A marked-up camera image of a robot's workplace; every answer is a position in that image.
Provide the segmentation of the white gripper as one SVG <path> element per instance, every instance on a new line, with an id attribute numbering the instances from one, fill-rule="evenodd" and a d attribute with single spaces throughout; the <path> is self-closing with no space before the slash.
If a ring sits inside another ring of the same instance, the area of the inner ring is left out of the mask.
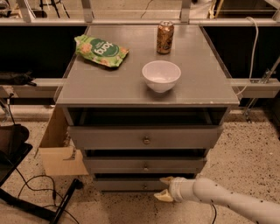
<path id="1" fill-rule="evenodd" d="M 162 183 L 169 186 L 169 191 L 164 189 L 162 192 L 157 192 L 154 197 L 163 202 L 176 202 L 195 201 L 193 186 L 194 179 L 186 179 L 181 177 L 174 178 L 173 176 L 160 178 Z"/>

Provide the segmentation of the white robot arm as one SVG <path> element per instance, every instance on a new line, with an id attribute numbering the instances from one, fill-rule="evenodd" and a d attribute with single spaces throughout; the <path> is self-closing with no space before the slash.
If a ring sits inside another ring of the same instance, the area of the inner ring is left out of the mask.
<path id="1" fill-rule="evenodd" d="M 280 205 L 232 192 L 209 178 L 161 178 L 168 185 L 154 197 L 164 202 L 194 201 L 226 207 L 255 224 L 280 224 Z"/>

